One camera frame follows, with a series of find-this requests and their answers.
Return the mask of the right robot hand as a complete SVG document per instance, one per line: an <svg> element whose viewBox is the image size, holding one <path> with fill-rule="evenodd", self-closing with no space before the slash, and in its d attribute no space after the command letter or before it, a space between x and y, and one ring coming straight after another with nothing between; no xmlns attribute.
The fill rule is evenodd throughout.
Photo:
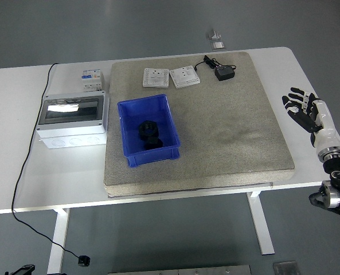
<svg viewBox="0 0 340 275"><path fill-rule="evenodd" d="M323 100L314 93L292 87L291 92L282 97L282 102L287 114L311 134L311 144L317 153L328 148L340 148L340 137Z"/></svg>

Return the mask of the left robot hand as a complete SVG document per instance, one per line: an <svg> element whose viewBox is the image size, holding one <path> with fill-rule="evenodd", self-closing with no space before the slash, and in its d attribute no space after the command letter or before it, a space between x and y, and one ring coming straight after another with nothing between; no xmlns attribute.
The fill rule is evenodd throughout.
<svg viewBox="0 0 340 275"><path fill-rule="evenodd" d="M35 268L35 265L28 264L20 267L14 272L5 272L4 275L31 275Z"/></svg>

